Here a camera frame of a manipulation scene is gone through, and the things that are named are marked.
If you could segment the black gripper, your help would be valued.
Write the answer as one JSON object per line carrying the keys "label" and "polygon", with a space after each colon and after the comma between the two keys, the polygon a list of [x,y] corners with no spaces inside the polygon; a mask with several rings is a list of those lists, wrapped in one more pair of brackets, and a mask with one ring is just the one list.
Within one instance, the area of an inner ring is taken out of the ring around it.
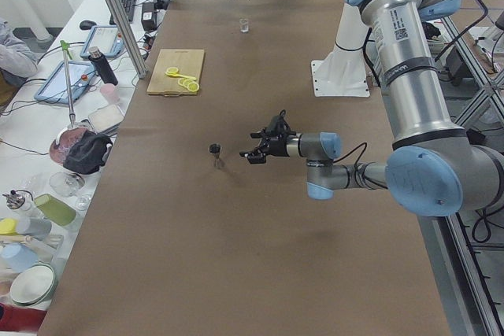
{"label": "black gripper", "polygon": [[266,157],[300,157],[299,142],[301,134],[292,130],[292,133],[271,135],[269,131],[262,129],[250,133],[252,139],[260,139],[261,142],[249,151],[240,151],[239,155],[246,158],[250,164],[265,164]]}

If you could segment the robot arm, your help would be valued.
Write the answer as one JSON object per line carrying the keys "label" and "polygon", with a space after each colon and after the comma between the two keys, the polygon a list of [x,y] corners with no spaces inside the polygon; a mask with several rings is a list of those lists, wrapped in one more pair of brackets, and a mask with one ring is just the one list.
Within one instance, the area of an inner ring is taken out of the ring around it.
{"label": "robot arm", "polygon": [[338,189],[385,188],[419,216],[449,216],[503,205],[503,156],[474,146],[448,113],[422,22],[455,13],[461,0],[345,0],[358,8],[373,33],[391,99],[393,151],[383,164],[341,165],[337,134],[299,134],[284,116],[254,133],[259,141],[245,158],[263,164],[267,156],[306,160],[307,192],[317,200]]}

